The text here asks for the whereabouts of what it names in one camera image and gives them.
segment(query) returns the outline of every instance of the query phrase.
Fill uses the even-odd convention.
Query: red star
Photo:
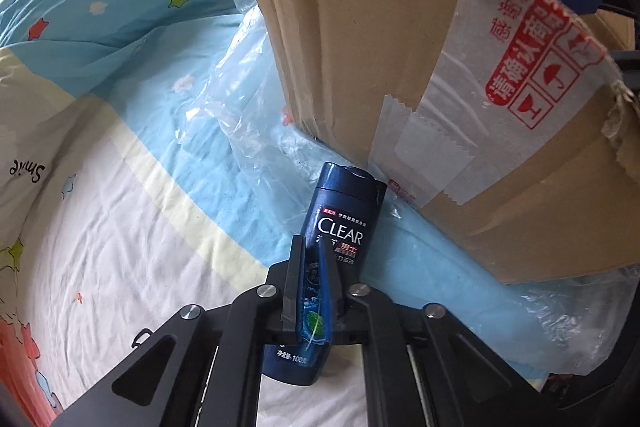
[[[287,109],[286,107],[282,110],[282,112],[284,113],[284,118],[282,119],[282,124],[287,126],[291,123],[294,122],[293,120],[293,115],[291,114],[291,112],[289,111],[289,109]]]
[[[34,23],[34,25],[31,28],[29,28],[28,40],[33,41],[33,39],[39,39],[40,36],[42,35],[42,32],[45,30],[47,26],[49,26],[49,23],[46,22],[46,20],[44,20],[42,17],[40,17]]]
[[[31,336],[31,324],[28,323],[26,326],[20,324],[20,331],[22,332],[22,341],[27,357],[29,357],[31,363],[33,363],[33,367],[37,369],[38,363],[36,359],[40,358],[40,350],[38,349],[38,344],[36,344]]]

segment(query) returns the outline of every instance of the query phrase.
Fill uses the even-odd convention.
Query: blue shampoo bottle
[[[301,340],[293,346],[265,346],[262,373],[293,385],[311,385],[319,377],[329,355],[319,318],[319,265],[316,240],[332,240],[342,287],[358,282],[369,250],[386,184],[356,167],[335,163],[322,166],[318,184],[306,213],[301,235],[306,240],[302,294],[298,295]]]

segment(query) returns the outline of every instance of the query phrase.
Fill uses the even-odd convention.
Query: bottle cap
[[[342,167],[327,162],[322,166],[316,188],[334,190],[366,203],[380,206],[385,197],[386,184],[357,167]]]

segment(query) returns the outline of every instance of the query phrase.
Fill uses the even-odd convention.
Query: packing tape
[[[416,112],[385,98],[369,163],[417,208],[442,191],[464,204],[621,79],[604,47],[556,0],[458,0]]]

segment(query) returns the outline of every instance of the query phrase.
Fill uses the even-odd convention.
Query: umbrella symbol
[[[547,66],[545,68],[545,71],[543,71],[542,73],[542,79],[544,80],[547,86],[551,84],[554,80],[556,80],[560,84],[560,89],[564,89],[564,84],[562,83],[562,80],[558,78],[559,71],[560,71],[560,64],[551,64],[550,66]]]

